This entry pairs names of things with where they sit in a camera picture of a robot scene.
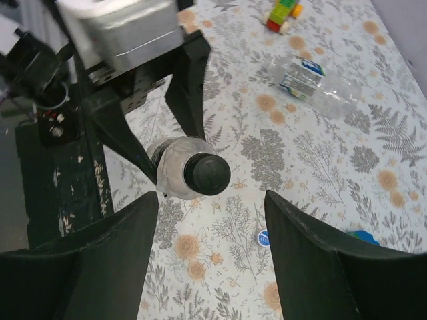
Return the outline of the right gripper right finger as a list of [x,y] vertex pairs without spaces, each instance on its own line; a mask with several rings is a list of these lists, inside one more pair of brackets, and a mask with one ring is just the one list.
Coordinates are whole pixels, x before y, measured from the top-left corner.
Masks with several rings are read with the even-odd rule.
[[426,255],[348,235],[273,191],[266,226],[285,319],[425,319]]

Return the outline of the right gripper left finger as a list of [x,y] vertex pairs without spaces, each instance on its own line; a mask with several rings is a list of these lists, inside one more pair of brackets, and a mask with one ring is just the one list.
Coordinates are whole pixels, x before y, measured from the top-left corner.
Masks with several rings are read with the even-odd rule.
[[1,254],[2,319],[136,319],[157,223],[150,191],[36,249]]

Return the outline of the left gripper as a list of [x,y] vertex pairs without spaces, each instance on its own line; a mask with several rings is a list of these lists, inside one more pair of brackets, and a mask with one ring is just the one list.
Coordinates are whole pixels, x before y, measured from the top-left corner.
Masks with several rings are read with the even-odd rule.
[[125,114],[143,105],[149,92],[172,74],[165,100],[188,137],[205,139],[203,85],[211,47],[200,30],[183,45],[129,71],[118,71],[106,62],[82,67],[83,77],[73,86],[77,107],[88,113],[99,140],[139,168],[157,183],[155,167],[143,145],[131,131]]

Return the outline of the white blue bottle cap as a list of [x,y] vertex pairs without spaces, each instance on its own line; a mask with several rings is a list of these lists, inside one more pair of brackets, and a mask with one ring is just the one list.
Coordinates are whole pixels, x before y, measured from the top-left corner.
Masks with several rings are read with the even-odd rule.
[[260,247],[269,247],[270,246],[270,240],[268,231],[266,229],[261,229],[256,233],[255,237],[256,243]]

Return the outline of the clear bottle black label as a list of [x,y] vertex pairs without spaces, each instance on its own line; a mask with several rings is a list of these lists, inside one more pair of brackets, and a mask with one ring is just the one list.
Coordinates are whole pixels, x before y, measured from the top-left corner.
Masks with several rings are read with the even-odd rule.
[[184,179],[185,165],[199,153],[214,154],[214,148],[195,137],[164,137],[152,143],[147,154],[157,173],[157,190],[165,197],[193,200],[202,197]]

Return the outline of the black bottle cap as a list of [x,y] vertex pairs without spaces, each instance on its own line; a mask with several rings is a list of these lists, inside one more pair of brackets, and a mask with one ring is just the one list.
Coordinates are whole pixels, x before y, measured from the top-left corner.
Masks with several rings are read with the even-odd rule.
[[222,157],[210,153],[197,153],[185,163],[183,179],[191,190],[202,195],[214,196],[229,185],[231,170]]

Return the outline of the clear bottle silver label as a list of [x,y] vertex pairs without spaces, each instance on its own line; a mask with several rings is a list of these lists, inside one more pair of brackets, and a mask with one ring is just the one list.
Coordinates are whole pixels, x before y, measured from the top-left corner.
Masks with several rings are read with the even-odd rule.
[[362,95],[362,88],[355,81],[297,55],[269,58],[263,70],[280,89],[330,119],[350,114]]

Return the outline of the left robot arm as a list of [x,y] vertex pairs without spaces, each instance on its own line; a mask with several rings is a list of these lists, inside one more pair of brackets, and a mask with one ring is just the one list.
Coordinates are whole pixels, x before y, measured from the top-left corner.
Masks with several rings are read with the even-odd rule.
[[157,173],[131,132],[122,103],[147,97],[166,77],[166,103],[190,137],[205,138],[203,84],[211,47],[178,15],[192,1],[45,1],[68,44],[54,51],[13,20],[1,18],[1,75],[13,95],[36,105],[46,146],[76,141],[88,129],[103,145]]

